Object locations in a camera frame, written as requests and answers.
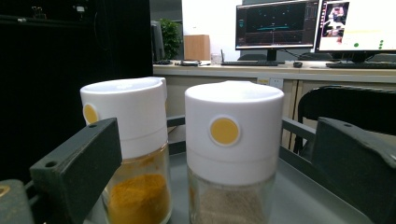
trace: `monitor stand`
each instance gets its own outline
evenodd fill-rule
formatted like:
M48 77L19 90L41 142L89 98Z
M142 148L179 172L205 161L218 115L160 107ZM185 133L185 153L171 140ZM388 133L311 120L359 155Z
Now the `monitor stand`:
M368 58L373 56L373 53L353 53L351 61L353 63L365 63Z
M268 49L267 50L267 62L268 63L280 63L276 60L276 49Z

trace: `spice jar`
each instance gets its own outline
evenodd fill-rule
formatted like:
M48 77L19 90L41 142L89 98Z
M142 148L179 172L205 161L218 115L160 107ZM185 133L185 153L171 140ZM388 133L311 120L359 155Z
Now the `spice jar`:
M117 118L122 163L102 194L107 223L166 223L172 212L166 82L141 77L80 90L87 124Z
M186 90L191 223L268 222L283 98L277 88L248 81Z

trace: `monitor screen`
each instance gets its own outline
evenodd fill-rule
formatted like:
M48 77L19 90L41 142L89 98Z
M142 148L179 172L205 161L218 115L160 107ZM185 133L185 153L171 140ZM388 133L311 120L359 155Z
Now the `monitor screen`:
M323 0L319 13L315 52L352 54L353 62L396 53L395 10L389 0Z
M163 47L163 29L159 21L151 21L152 61L158 62L165 56Z
M312 49L319 0L294 0L236 6L235 49Z

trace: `white lid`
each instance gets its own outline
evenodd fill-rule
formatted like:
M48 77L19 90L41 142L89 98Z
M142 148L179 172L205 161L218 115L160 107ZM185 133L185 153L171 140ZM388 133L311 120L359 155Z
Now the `white lid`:
M122 157L146 155L167 141L163 77L118 79L80 90L87 124L117 118Z
M246 185L275 173L284 93L249 81L185 92L187 163L200 177Z

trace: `turmeric powder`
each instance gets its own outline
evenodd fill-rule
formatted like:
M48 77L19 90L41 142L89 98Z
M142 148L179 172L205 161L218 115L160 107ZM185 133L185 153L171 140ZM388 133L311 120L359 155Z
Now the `turmeric powder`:
M124 180L110 191L107 206L112 224L159 224L168 215L170 193L162 175Z

